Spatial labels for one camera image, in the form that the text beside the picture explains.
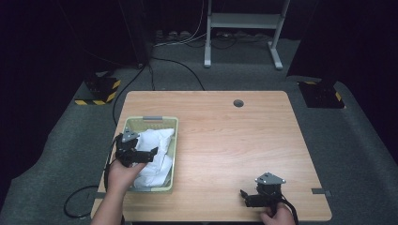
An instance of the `wooden table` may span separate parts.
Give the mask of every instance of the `wooden table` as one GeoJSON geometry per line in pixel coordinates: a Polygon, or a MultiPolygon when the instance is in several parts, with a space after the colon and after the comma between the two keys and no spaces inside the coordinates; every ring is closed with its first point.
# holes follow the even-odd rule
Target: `wooden table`
{"type": "Polygon", "coordinates": [[[246,207],[239,190],[256,194],[254,179],[265,172],[286,180],[282,193],[299,220],[331,219],[325,195],[312,192],[321,185],[285,92],[130,92],[115,135],[142,115],[178,118],[175,178],[172,193],[128,192],[127,221],[259,221],[263,208],[246,207]]]}

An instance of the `wrist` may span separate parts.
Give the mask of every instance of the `wrist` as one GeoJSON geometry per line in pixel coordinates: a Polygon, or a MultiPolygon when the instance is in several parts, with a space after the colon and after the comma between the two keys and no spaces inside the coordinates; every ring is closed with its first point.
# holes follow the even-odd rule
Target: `wrist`
{"type": "Polygon", "coordinates": [[[108,188],[106,192],[106,196],[109,196],[113,199],[123,199],[126,195],[126,191],[119,190],[116,188],[108,188]]]}

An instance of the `table hole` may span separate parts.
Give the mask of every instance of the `table hole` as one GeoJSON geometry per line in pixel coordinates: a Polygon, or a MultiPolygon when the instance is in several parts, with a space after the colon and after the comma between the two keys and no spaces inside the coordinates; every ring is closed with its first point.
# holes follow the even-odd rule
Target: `table hole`
{"type": "Polygon", "coordinates": [[[238,107],[238,108],[242,107],[243,104],[244,104],[243,101],[240,100],[240,99],[236,99],[236,100],[234,101],[234,105],[235,105],[236,107],[238,107]]]}

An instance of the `white cloth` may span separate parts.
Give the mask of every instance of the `white cloth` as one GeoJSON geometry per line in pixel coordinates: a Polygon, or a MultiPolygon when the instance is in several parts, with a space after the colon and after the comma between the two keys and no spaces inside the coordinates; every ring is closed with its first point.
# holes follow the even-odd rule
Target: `white cloth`
{"type": "Polygon", "coordinates": [[[172,168],[173,160],[166,154],[174,132],[173,128],[167,128],[148,129],[139,133],[136,149],[149,152],[158,147],[158,154],[137,175],[134,181],[136,188],[161,187],[167,182],[166,177],[172,168]]]}

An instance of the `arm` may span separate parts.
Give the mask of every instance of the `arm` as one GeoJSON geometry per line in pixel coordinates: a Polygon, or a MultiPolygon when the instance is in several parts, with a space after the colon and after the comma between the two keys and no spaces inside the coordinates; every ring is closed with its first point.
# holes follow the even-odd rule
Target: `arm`
{"type": "Polygon", "coordinates": [[[126,168],[119,160],[112,163],[108,177],[108,190],[91,220],[92,225],[120,224],[124,196],[132,181],[145,165],[145,163],[140,163],[134,167],[126,168]]]}

